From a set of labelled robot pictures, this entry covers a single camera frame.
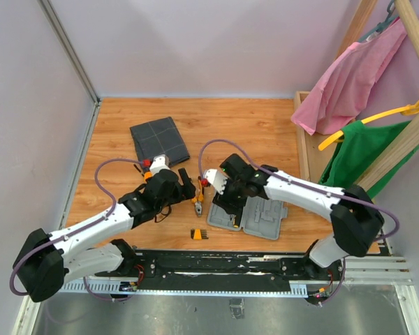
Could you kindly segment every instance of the gray floor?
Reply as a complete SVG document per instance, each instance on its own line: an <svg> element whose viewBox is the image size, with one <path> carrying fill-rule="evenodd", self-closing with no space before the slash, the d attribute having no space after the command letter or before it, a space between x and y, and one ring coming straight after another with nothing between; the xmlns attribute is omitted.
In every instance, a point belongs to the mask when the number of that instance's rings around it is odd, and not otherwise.
<svg viewBox="0 0 419 335"><path fill-rule="evenodd" d="M229 305L228 297L135 296L113 304L64 293L42 307L33 335L408 334L392 286L342 287L323 308L303 299L245 298L240 319Z"/></svg>

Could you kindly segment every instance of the white wall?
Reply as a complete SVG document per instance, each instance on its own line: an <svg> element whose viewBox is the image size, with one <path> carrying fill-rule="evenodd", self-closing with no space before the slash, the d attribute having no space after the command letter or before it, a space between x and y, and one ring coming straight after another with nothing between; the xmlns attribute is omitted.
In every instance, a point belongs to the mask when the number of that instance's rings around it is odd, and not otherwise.
<svg viewBox="0 0 419 335"><path fill-rule="evenodd" d="M359 0L53 0L102 96L291 97L334 59Z"/></svg>
<svg viewBox="0 0 419 335"><path fill-rule="evenodd" d="M380 1L373 14L374 22L382 20L383 7L386 7L386 4L387 1ZM412 0L412 4L419 17L419 0ZM415 103L418 99L419 61L411 41L407 38L374 87L368 108L360 118ZM406 119L408 118L401 115L391 116L375 121L372 125L392 124ZM376 201L395 212L401 221L402 228L399 234L390 242L395 252L409 261L419 296L419 150L397 172Z"/></svg>
<svg viewBox="0 0 419 335"><path fill-rule="evenodd" d="M22 300L11 266L32 230L58 226L91 112L37 1L0 0L0 335Z"/></svg>

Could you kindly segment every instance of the yellow hanger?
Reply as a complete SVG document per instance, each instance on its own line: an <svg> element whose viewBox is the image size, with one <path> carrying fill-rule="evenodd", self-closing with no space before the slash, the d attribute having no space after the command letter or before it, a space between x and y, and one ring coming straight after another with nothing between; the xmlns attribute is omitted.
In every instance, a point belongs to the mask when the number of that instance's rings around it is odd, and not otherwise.
<svg viewBox="0 0 419 335"><path fill-rule="evenodd" d="M400 113L402 115L413 115L413 114L419 113L419 100L414 105L407 105L405 107L399 107L393 110L387 110L386 112L372 115L371 117L367 117L366 119L363 119L357 122L362 122L363 124L367 124L377 119L381 119L382 117L387 117L388 115L393 115L397 113ZM343 135L344 135L343 131L337 131L336 133L333 133L331 136L329 136L328 138L326 138L324 141L322 141L319 144L318 150L322 151L326 149L333 142L343 142L342 140L339 140L339 138Z"/></svg>

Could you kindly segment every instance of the wooden clothes rack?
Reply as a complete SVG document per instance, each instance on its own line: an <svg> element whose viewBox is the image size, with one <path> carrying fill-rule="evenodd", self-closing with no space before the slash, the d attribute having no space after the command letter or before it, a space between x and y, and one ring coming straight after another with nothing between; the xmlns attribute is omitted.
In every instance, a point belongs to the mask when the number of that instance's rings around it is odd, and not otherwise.
<svg viewBox="0 0 419 335"><path fill-rule="evenodd" d="M362 0L344 36L337 57L346 48L359 39L362 30L371 15L377 0ZM405 26L408 37L413 43L419 58L419 19L409 0L395 0L395 6L400 19ZM300 106L309 92L297 91L294 99L295 110ZM334 148L318 150L320 144L327 135L315 133L310 136L301 127L297 126L297 147L300 157L301 178L318 182L325 166L332 158ZM406 126L406 128L391 142L380 156L358 178L356 183L369 190L385 174L387 174L403 157L419 145L419 113Z"/></svg>

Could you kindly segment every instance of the gray tool case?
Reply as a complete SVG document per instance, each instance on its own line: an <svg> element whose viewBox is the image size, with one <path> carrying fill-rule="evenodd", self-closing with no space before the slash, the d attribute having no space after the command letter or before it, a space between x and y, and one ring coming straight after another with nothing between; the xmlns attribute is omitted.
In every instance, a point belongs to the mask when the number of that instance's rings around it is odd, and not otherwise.
<svg viewBox="0 0 419 335"><path fill-rule="evenodd" d="M281 220L287 217L287 207L278 200L265 200L260 197L248 198L238 227L234 226L234 216L222 208L211 204L207 222L214 227L244 232L264 239L278 239Z"/></svg>

